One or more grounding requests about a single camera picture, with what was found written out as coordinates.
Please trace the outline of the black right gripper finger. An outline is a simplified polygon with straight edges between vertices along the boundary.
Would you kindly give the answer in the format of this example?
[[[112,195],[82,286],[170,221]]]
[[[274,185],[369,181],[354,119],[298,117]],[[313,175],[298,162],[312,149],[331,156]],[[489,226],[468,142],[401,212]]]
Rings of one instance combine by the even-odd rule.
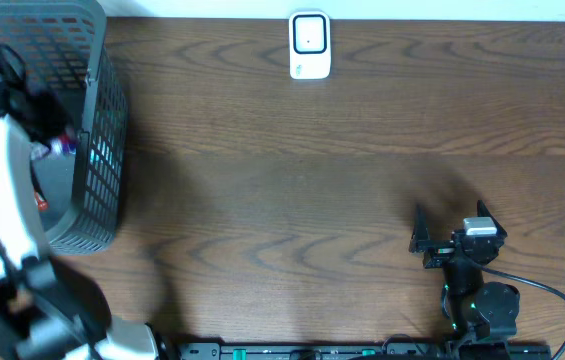
[[[430,234],[426,223],[426,216],[422,207],[417,205],[413,232],[409,243],[409,251],[411,253],[422,253],[429,247]]]
[[[493,223],[493,227],[495,228],[495,234],[498,237],[501,237],[501,238],[507,237],[506,230],[501,226],[501,224],[491,214],[491,212],[488,210],[488,208],[487,208],[487,206],[486,206],[486,204],[484,203],[483,200],[477,201],[477,215],[479,217],[486,217],[486,218],[489,218],[491,220],[491,222]]]

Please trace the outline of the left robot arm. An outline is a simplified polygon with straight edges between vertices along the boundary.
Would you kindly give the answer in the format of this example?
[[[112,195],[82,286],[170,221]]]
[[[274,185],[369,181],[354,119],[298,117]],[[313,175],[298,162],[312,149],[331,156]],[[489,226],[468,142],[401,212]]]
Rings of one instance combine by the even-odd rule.
[[[89,277],[53,256],[31,169],[35,142],[49,145],[67,124],[50,94],[31,94],[21,57],[0,44],[0,357],[163,359],[146,324],[112,316]]]

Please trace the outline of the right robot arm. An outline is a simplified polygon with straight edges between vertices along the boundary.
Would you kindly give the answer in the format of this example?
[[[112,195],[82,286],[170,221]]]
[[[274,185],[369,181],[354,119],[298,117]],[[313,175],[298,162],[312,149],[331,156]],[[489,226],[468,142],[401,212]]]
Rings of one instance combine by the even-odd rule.
[[[431,237],[423,208],[416,208],[409,251],[423,255],[424,268],[443,271],[441,306],[453,328],[443,348],[452,359],[509,357],[506,341],[517,333],[519,291],[483,277],[506,237],[483,201],[477,202],[477,215],[464,219],[463,227],[444,241]]]

